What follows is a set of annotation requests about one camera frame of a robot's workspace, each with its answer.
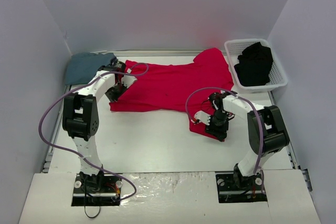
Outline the red t shirt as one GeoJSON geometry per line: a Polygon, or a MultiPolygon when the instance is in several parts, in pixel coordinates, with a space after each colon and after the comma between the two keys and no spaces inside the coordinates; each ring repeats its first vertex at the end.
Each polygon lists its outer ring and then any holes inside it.
{"type": "Polygon", "coordinates": [[[234,82],[229,66],[216,48],[206,49],[186,65],[138,64],[126,60],[126,67],[137,74],[137,81],[115,103],[113,112],[149,112],[156,110],[214,112],[205,103],[220,89],[231,90],[234,82]]]}

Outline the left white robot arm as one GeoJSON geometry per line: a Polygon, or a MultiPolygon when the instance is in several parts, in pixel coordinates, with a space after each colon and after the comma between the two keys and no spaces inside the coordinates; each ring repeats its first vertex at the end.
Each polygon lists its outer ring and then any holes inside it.
{"type": "Polygon", "coordinates": [[[96,146],[95,134],[99,128],[98,102],[106,96],[116,102],[136,82],[126,64],[116,60],[98,69],[87,86],[64,98],[62,128],[74,141],[80,154],[80,177],[87,186],[101,191],[106,185],[96,146]]]}

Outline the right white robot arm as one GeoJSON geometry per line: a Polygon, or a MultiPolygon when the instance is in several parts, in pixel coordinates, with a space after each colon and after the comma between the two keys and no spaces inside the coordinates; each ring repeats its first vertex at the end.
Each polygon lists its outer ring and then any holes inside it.
{"type": "Polygon", "coordinates": [[[234,185],[244,189],[261,172],[265,162],[290,143],[280,109],[275,105],[255,104],[229,92],[215,92],[208,101],[214,112],[206,118],[205,132],[221,142],[227,137],[233,116],[247,120],[250,150],[233,169],[234,185]]]}

